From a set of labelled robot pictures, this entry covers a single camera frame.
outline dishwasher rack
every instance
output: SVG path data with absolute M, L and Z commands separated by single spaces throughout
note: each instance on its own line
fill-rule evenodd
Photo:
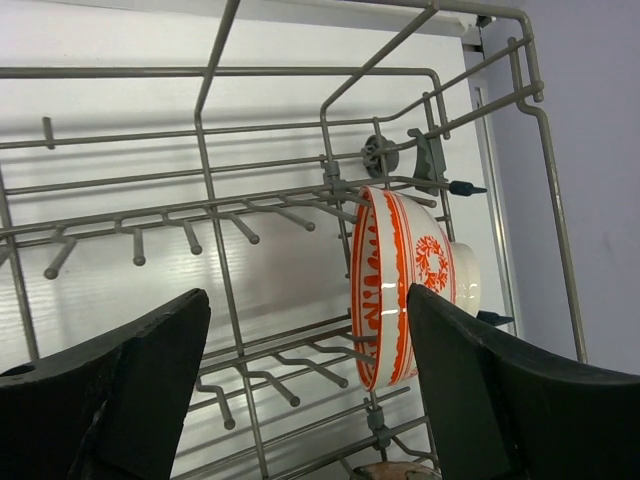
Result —
M 577 301 L 575 278 L 572 269 L 571 254 L 567 238 L 566 225 L 562 210 L 562 202 L 559 192 L 559 185 L 556 174 L 555 158 L 553 146 L 551 143 L 551 135 L 549 123 L 544 111 L 538 107 L 531 106 L 526 103 L 528 97 L 533 97 L 535 102 L 543 100 L 543 83 L 540 78 L 540 72 L 537 64 L 536 49 L 534 44 L 534 36 L 528 17 L 522 11 L 485 6 L 473 3 L 466 3 L 458 0 L 361 0 L 364 3 L 388 4 L 405 7 L 416 7 L 422 11 L 412 20 L 403 30 L 401 30 L 390 42 L 380 49 L 373 57 L 369 59 L 363 66 L 346 68 L 346 67 L 223 67 L 219 66 L 219 61 L 223 53 L 227 38 L 232 28 L 234 17 L 238 9 L 239 0 L 228 0 L 224 13 L 221 18 L 220 26 L 215 37 L 213 49 L 211 51 L 209 63 L 206 67 L 136 67 L 136 68 L 120 68 L 120 67 L 100 67 L 100 68 L 57 68 L 57 67 L 1 67 L 0 79 L 74 79 L 74 78 L 140 78 L 140 77 L 202 77 L 200 92 L 196 101 L 194 111 L 193 130 L 177 130 L 154 133 L 135 133 L 120 134 L 109 136 L 85 136 L 75 138 L 56 138 L 53 132 L 52 121 L 50 118 L 43 118 L 44 139 L 30 141 L 11 141 L 0 143 L 0 150 L 23 149 L 23 148 L 42 148 L 55 149 L 57 146 L 63 145 L 82 145 L 97 144 L 107 142 L 127 142 L 127 141 L 143 141 L 160 138 L 177 138 L 177 137 L 193 137 L 198 142 L 198 148 L 202 163 L 202 168 L 192 170 L 181 170 L 162 172 L 154 174 L 135 175 L 128 177 L 103 178 L 89 181 L 77 181 L 70 183 L 57 183 L 49 185 L 33 185 L 20 188 L 5 188 L 0 171 L 0 218 L 3 222 L 3 228 L 0 229 L 0 237 L 4 243 L 0 245 L 0 265 L 7 260 L 10 263 L 13 281 L 15 285 L 16 297 L 22 318 L 24 334 L 26 338 L 27 348 L 30 358 L 39 358 L 38 343 L 33 327 L 33 320 L 30 311 L 29 297 L 25 286 L 25 279 L 21 266 L 20 249 L 45 245 L 50 243 L 60 244 L 59 253 L 44 269 L 44 276 L 49 279 L 55 279 L 60 272 L 64 262 L 71 255 L 74 247 L 83 239 L 99 237 L 105 235 L 130 235 L 133 239 L 133 263 L 137 266 L 143 266 L 146 262 L 144 253 L 144 231 L 152 228 L 160 228 L 173 226 L 184 230 L 189 251 L 193 255 L 202 253 L 202 247 L 198 242 L 197 236 L 192 227 L 193 222 L 211 221 L 215 233 L 216 244 L 218 248 L 219 262 L 222 272 L 222 279 L 226 299 L 229 307 L 230 323 L 233 330 L 235 346 L 217 350 L 205 354 L 203 363 L 199 373 L 199 377 L 195 388 L 201 392 L 213 393 L 214 397 L 194 403 L 190 406 L 189 412 L 193 412 L 209 405 L 218 404 L 224 427 L 233 429 L 235 420 L 229 409 L 227 400 L 230 398 L 245 396 L 249 410 L 255 447 L 248 448 L 232 454 L 226 458 L 217 460 L 210 464 L 199 467 L 191 472 L 181 474 L 176 478 L 185 479 L 193 476 L 201 475 L 207 472 L 214 472 L 216 469 L 228 465 L 229 463 L 242 460 L 257 455 L 260 471 L 263 478 L 270 479 L 293 479 L 302 477 L 313 472 L 323 466 L 339 461 L 345 470 L 353 477 L 357 475 L 351 470 L 347 462 L 347 457 L 361 450 L 374 447 L 380 451 L 383 460 L 386 460 L 386 447 L 391 442 L 398 445 L 407 456 L 417 457 L 418 461 L 430 460 L 434 467 L 438 468 L 437 454 L 433 447 L 434 442 L 431 437 L 428 418 L 426 416 L 417 418 L 413 421 L 392 427 L 384 426 L 384 417 L 382 416 L 381 404 L 392 398 L 406 393 L 409 388 L 404 387 L 397 389 L 384 396 L 376 396 L 375 393 L 370 395 L 369 400 L 361 405 L 336 413 L 319 421 L 305 425 L 296 430 L 292 430 L 286 434 L 263 440 L 260 432 L 260 422 L 254 404 L 253 392 L 262 388 L 274 388 L 282 397 L 284 397 L 291 406 L 297 406 L 300 399 L 291 392 L 283 382 L 291 378 L 305 375 L 311 372 L 324 376 L 329 381 L 335 383 L 339 388 L 346 388 L 348 382 L 346 379 L 331 372 L 328 367 L 344 362 L 349 359 L 359 359 L 362 361 L 370 361 L 368 357 L 359 354 L 357 351 L 347 346 L 326 347 L 319 345 L 321 342 L 330 338 L 341 338 L 347 342 L 369 342 L 372 339 L 368 337 L 354 337 L 350 328 L 350 312 L 344 315 L 323 320 L 311 325 L 301 326 L 299 328 L 278 333 L 268 337 L 245 342 L 242 339 L 240 326 L 238 322 L 238 313 L 236 310 L 233 286 L 230 277 L 229 264 L 225 251 L 224 238 L 221 229 L 221 221 L 229 221 L 237 227 L 240 232 L 252 244 L 260 241 L 259 235 L 254 232 L 243 220 L 242 217 L 252 213 L 273 213 L 285 217 L 287 220 L 304 228 L 308 231 L 315 229 L 315 224 L 302 215 L 292 213 L 289 207 L 303 206 L 314 208 L 333 215 L 338 220 L 340 238 L 342 241 L 343 253 L 346 260 L 347 269 L 349 268 L 350 245 L 348 237 L 350 233 L 346 224 L 355 223 L 355 217 L 347 213 L 343 209 L 346 202 L 366 203 L 365 200 L 357 196 L 357 189 L 363 185 L 382 185 L 392 189 L 406 189 L 410 187 L 431 188 L 439 191 L 439 198 L 442 206 L 443 215 L 438 217 L 438 221 L 444 223 L 447 234 L 451 240 L 454 239 L 454 229 L 452 218 L 449 210 L 448 195 L 459 194 L 460 192 L 454 188 L 454 182 L 448 183 L 443 181 L 428 181 L 419 178 L 410 178 L 403 176 L 392 176 L 387 165 L 387 156 L 406 150 L 418 145 L 418 139 L 401 143 L 398 145 L 383 146 L 383 137 L 381 125 L 392 122 L 404 114 L 418 108 L 425 109 L 425 123 L 427 126 L 425 139 L 435 139 L 442 137 L 445 140 L 450 137 L 450 132 L 457 127 L 473 122 L 485 115 L 503 108 L 507 105 L 515 104 L 517 108 L 526 115 L 534 116 L 538 122 L 540 137 L 544 153 L 544 161 L 547 168 L 547 176 L 549 179 L 549 189 L 552 199 L 553 211 L 556 220 L 557 236 L 560 245 L 562 266 L 565 275 L 567 297 L 569 300 L 571 322 L 576 343 L 576 351 L 578 359 L 586 361 L 586 350 L 584 345 L 584 337 L 582 334 L 582 324 L 580 318 L 579 305 Z M 440 80 L 435 71 L 427 68 L 379 68 L 377 64 L 399 46 L 405 39 L 412 35 L 425 22 L 432 18 L 438 11 L 451 11 L 458 13 L 471 13 L 475 15 L 498 17 L 518 21 L 522 28 L 522 38 L 517 40 L 510 38 L 508 45 L 498 53 L 486 58 L 476 66 L 468 69 L 466 72 L 458 75 L 452 80 L 440 84 Z M 529 84 L 524 85 L 521 66 L 520 51 L 524 50 L 527 61 Z M 448 88 L 462 82 L 471 77 L 473 74 L 481 71 L 494 62 L 508 57 L 511 65 L 513 93 L 488 103 L 480 108 L 462 115 L 456 119 L 449 120 L 446 113 L 446 105 L 442 93 Z M 202 121 L 202 110 L 207 100 L 211 84 L 216 76 L 321 76 L 321 75 L 342 75 L 348 76 L 348 79 L 329 97 L 320 108 L 319 121 L 303 122 L 303 123 L 281 123 L 269 125 L 249 125 L 241 127 L 224 127 L 224 128 L 204 128 Z M 330 121 L 328 120 L 328 109 L 333 105 L 349 88 L 356 84 L 365 75 L 422 75 L 428 76 L 433 81 L 433 90 L 422 94 L 415 102 L 408 105 L 395 115 L 387 117 L 361 118 L 352 120 Z M 436 102 L 439 123 L 437 125 L 432 110 L 432 100 Z M 349 125 L 371 125 L 373 127 L 373 135 L 377 140 L 378 147 L 374 151 L 361 151 L 352 153 L 334 153 L 331 144 L 330 127 L 349 126 Z M 207 137 L 212 135 L 224 135 L 232 133 L 247 132 L 263 132 L 290 129 L 315 129 L 320 128 L 322 131 L 325 153 L 323 155 L 305 158 L 291 158 L 284 160 L 275 160 L 258 163 L 245 163 L 233 166 L 216 167 L 209 162 L 207 152 Z M 345 181 L 340 177 L 339 161 L 346 159 L 362 159 L 371 161 L 379 159 L 381 167 L 380 178 L 369 178 L 357 181 Z M 247 195 L 238 195 L 230 197 L 218 198 L 215 194 L 213 174 L 244 171 L 261 168 L 281 167 L 288 165 L 300 164 L 317 164 L 324 171 L 324 183 L 311 187 L 292 187 L 269 192 L 260 192 Z M 188 203 L 159 205 L 151 208 L 141 208 L 136 210 L 118 211 L 107 214 L 90 215 L 76 218 L 68 218 L 64 220 L 47 221 L 41 223 L 32 223 L 24 225 L 13 225 L 11 220 L 11 208 L 9 198 L 18 195 L 27 195 L 33 193 L 54 192 L 61 190 L 73 190 L 87 187 L 98 187 L 104 185 L 116 185 L 125 183 L 147 182 L 158 179 L 170 179 L 187 176 L 202 176 L 206 186 L 207 198 Z M 470 190 L 465 194 L 475 193 Z M 416 198 L 427 207 L 434 207 L 435 200 Z M 187 211 L 199 210 L 198 215 L 191 214 L 184 216 Z M 142 217 L 156 216 L 155 221 L 141 221 Z M 112 227 L 102 228 L 96 225 L 110 222 Z M 82 227 L 81 233 L 68 233 L 69 229 Z M 325 361 L 323 363 L 314 363 L 305 358 L 294 358 L 286 355 L 287 352 L 307 346 L 322 353 L 333 353 L 339 356 Z M 233 358 L 221 360 L 220 357 L 233 355 Z M 275 377 L 268 371 L 254 371 L 249 367 L 249 362 L 272 357 L 282 365 L 301 366 L 300 370 L 290 372 L 280 377 Z M 209 384 L 204 377 L 215 374 L 220 370 L 234 368 L 242 378 L 243 388 L 225 392 L 216 384 Z M 251 383 L 251 379 L 261 379 L 259 383 Z M 372 430 L 370 437 L 364 438 L 354 444 L 339 448 L 335 451 L 328 452 L 312 461 L 305 462 L 301 465 L 288 469 L 286 471 L 273 474 L 269 472 L 268 462 L 265 456 L 265 449 L 281 443 L 285 440 L 294 438 L 297 435 L 311 431 L 312 429 L 321 427 L 330 422 L 335 422 L 348 415 L 355 414 L 361 410 L 366 410 L 368 414 L 369 426 Z M 416 428 L 420 425 L 426 425 L 428 433 L 428 441 L 430 451 L 416 451 L 408 448 L 399 438 L 398 435 Z

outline red and white bowl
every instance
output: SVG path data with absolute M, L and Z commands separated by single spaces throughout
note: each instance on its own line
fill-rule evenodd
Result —
M 460 308 L 476 315 L 480 304 L 480 271 L 473 251 L 450 243 L 436 220 L 410 198 L 374 187 L 360 196 L 351 256 L 353 334 L 376 341 L 356 343 L 375 365 L 357 362 L 368 391 L 396 385 L 417 374 L 407 294 L 422 283 Z

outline red decorative pattern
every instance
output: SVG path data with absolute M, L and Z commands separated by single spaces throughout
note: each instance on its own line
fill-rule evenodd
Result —
M 444 250 L 435 237 L 426 235 L 418 240 L 416 264 L 420 271 L 420 278 L 427 288 L 438 293 L 447 286 L 449 260 L 445 257 Z

